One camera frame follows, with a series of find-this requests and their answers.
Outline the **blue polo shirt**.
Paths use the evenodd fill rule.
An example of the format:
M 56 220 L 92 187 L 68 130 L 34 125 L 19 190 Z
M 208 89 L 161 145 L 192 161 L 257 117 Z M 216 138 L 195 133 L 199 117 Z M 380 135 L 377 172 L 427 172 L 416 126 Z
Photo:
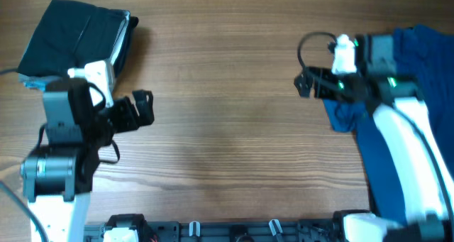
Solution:
M 333 36 L 330 68 L 304 66 L 337 131 L 355 132 L 373 205 L 335 213 L 350 238 L 453 227 L 453 37 L 427 26 Z

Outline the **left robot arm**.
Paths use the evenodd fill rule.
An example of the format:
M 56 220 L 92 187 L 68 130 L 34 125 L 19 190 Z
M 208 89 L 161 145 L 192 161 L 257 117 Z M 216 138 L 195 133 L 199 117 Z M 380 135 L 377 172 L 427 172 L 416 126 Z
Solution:
M 38 141 L 21 163 L 23 195 L 34 225 L 33 238 L 42 241 L 83 241 L 93 176 L 103 160 L 99 150 L 111 146 L 117 133 L 136 131 L 154 120 L 153 94 L 136 90 L 131 98 L 98 104 L 91 91 L 99 88 L 84 78 L 49 83 L 43 92 L 46 123 Z

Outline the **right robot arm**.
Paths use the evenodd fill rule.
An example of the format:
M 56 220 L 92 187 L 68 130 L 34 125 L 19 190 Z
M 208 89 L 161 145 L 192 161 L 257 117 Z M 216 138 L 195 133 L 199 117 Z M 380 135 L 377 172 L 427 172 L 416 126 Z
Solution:
M 330 68 L 303 61 L 304 44 L 331 38 Z M 294 85 L 301 97 L 365 104 L 389 149 L 403 192 L 406 224 L 371 212 L 337 212 L 333 236 L 339 241 L 452 241 L 453 178 L 429 124 L 428 108 L 417 78 L 397 72 L 390 34 L 357 35 L 315 31 L 299 41 L 301 73 Z

